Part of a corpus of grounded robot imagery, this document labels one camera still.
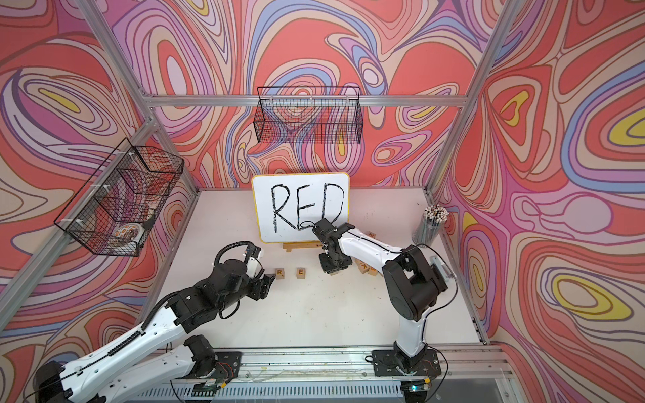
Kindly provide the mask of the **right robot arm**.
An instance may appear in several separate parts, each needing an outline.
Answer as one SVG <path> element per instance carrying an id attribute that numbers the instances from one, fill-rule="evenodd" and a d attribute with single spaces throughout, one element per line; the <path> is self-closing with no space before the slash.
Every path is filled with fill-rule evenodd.
<path id="1" fill-rule="evenodd" d="M 375 370 L 412 375 L 432 368 L 424 334 L 432 308 L 448 290 L 450 274 L 443 260 L 427 258 L 413 244 L 398 248 L 382 243 L 350 223 L 335 226 L 323 218 L 314 223 L 312 232 L 324 250 L 319 261 L 325 273 L 346 270 L 353 260 L 359 260 L 383 276 L 388 298 L 399 315 L 399 328 L 391 350 L 371 354 Z"/>

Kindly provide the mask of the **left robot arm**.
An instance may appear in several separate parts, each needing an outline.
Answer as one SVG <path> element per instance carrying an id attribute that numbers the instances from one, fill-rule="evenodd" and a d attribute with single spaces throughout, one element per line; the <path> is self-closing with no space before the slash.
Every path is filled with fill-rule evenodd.
<path id="1" fill-rule="evenodd" d="M 35 374 L 38 402 L 126 402 L 159 383 L 215 376 L 226 384 L 237 375 L 195 330 L 243 298 L 267 297 L 275 275 L 267 274 L 260 247 L 250 241 L 224 246 L 211 274 L 156 302 L 143 322 L 114 341 L 66 364 L 52 360 Z"/>

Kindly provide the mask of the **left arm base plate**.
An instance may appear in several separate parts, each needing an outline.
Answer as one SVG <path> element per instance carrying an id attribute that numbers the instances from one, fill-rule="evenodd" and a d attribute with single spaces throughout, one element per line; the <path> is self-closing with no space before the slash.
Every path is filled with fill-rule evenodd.
<path id="1" fill-rule="evenodd" d="M 239 375 L 242 356 L 240 351 L 207 353 L 196 359 L 191 374 L 198 378 L 231 381 Z"/>

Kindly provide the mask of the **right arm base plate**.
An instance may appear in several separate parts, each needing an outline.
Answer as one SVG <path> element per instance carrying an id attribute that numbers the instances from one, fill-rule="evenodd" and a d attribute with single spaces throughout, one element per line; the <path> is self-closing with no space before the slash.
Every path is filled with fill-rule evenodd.
<path id="1" fill-rule="evenodd" d="M 435 379 L 441 370 L 437 351 L 430 348 L 422 349 L 417 355 L 407 356 L 400 349 L 376 349 L 365 357 L 372 365 L 376 377 L 394 376 L 423 376 Z"/>

